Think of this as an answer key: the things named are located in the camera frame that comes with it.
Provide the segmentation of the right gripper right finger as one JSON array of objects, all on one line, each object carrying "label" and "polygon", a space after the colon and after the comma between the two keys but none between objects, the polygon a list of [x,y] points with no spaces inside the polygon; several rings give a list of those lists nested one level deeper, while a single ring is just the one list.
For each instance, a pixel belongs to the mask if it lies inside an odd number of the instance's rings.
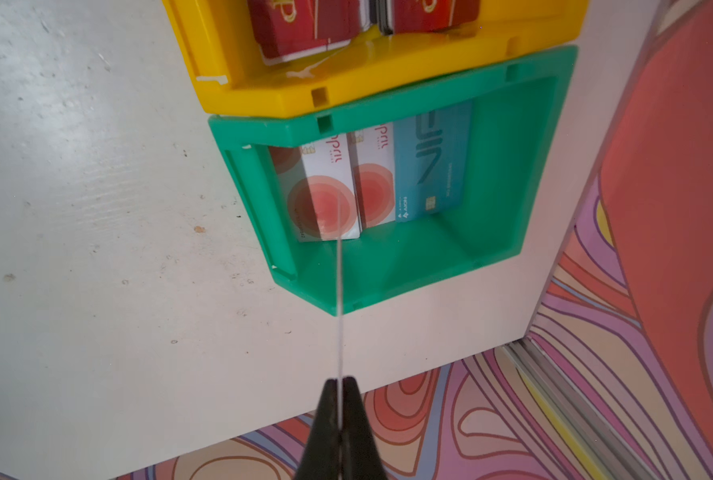
[{"label": "right gripper right finger", "polygon": [[342,380],[342,479],[388,480],[356,382]]}]

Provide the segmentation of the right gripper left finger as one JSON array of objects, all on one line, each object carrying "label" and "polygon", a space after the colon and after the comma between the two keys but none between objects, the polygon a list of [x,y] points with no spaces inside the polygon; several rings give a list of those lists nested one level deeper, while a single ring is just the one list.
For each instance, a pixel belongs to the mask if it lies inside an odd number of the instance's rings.
[{"label": "right gripper left finger", "polygon": [[340,478],[340,424],[338,382],[324,382],[312,429],[294,480],[338,480]]}]

